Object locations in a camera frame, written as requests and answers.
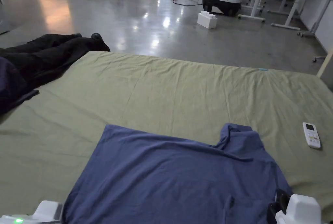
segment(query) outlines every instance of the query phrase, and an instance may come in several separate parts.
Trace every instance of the wrinkled fabric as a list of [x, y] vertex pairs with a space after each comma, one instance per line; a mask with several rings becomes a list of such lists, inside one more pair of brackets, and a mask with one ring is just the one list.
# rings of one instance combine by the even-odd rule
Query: wrinkled fabric
[[27, 83], [14, 65], [0, 57], [0, 114], [38, 94], [29, 90]]
[[217, 145], [107, 125], [69, 194], [63, 223], [266, 223], [276, 189], [291, 194], [251, 127]]

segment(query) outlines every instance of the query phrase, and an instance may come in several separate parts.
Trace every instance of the white plastic block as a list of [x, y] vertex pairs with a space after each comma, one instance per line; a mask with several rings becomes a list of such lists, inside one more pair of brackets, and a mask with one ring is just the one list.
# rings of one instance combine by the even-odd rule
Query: white plastic block
[[287, 213], [276, 213], [277, 224], [321, 224], [321, 209], [313, 197], [293, 194], [290, 197]]
[[207, 29], [212, 29], [216, 27], [218, 19], [214, 14], [210, 14], [208, 11], [202, 11], [198, 15], [198, 24], [206, 27]]

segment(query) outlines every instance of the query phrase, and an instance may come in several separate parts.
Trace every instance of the t-shirt sleeve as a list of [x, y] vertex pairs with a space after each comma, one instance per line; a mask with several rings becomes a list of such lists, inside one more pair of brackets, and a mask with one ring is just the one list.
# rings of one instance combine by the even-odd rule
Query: t-shirt sleeve
[[214, 147], [238, 157], [255, 158], [260, 154], [264, 159], [271, 159], [259, 134], [248, 126], [225, 124], [221, 129], [220, 141]]

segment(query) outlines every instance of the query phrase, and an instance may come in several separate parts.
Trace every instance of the white box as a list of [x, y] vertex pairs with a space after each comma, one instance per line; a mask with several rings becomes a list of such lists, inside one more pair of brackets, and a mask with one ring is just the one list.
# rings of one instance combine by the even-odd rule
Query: white box
[[207, 11], [202, 11], [198, 15], [198, 24], [206, 27], [207, 29], [212, 29], [216, 27], [218, 19], [215, 15], [210, 14]]

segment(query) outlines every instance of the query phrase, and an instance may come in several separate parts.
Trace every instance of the bed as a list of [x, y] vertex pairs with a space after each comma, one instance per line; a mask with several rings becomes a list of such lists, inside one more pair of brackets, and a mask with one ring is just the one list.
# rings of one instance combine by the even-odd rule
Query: bed
[[107, 124], [216, 144], [230, 122], [258, 131], [294, 192], [333, 219], [333, 94], [316, 76], [89, 52], [39, 91], [1, 118], [0, 214], [64, 202]]

